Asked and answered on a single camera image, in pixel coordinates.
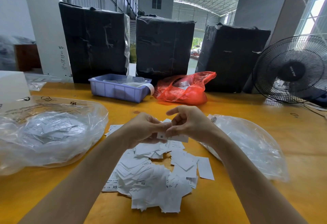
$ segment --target large black box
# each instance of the large black box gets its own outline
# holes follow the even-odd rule
[[[75,83],[103,74],[126,75],[129,17],[124,13],[60,2],[59,9]]]
[[[271,31],[223,25],[207,26],[196,72],[214,71],[206,91],[241,92]]]
[[[187,74],[194,21],[175,21],[151,16],[136,18],[136,73],[158,80]]]

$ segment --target red plastic bag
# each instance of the red plastic bag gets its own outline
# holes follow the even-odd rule
[[[204,93],[209,81],[216,77],[215,72],[199,72],[191,75],[176,75],[159,80],[153,96],[156,99],[199,105],[207,102]]]

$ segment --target purple plastic bin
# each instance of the purple plastic bin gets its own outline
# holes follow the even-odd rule
[[[139,103],[146,95],[150,93],[150,89],[147,86],[133,87],[125,86],[117,83],[105,82],[103,80],[118,80],[126,79],[126,75],[119,74],[105,74],[89,79],[91,83],[91,91],[93,95],[116,98],[129,102]]]

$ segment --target table surface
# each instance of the table surface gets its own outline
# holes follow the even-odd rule
[[[105,131],[112,124],[126,123],[139,112],[164,120],[167,118],[165,112],[176,106],[158,102],[150,96],[140,104],[93,96],[90,86],[85,84],[47,83],[40,92],[33,94],[100,102],[109,112]],[[199,106],[205,115],[244,118],[275,138],[286,157],[290,180],[273,184],[309,223],[327,223],[325,118],[299,105],[267,101],[261,95],[207,93],[207,97],[208,102]],[[100,193],[85,223],[249,223],[222,163],[194,140],[184,145],[186,151],[195,156],[209,157],[215,181],[199,179],[197,188],[183,197],[179,214],[163,214],[158,207],[141,213],[131,209],[128,197]],[[169,159],[164,159],[163,163],[170,167]],[[77,164],[52,169],[24,168],[16,174],[0,177],[0,223],[17,223]]]

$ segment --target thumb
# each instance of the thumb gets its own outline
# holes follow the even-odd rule
[[[165,132],[171,127],[171,122],[153,123],[151,126],[152,133]]]
[[[182,125],[177,125],[177,126],[172,126],[169,129],[166,130],[166,137],[172,137],[175,135],[182,135],[185,133],[186,130],[186,125],[182,124]]]

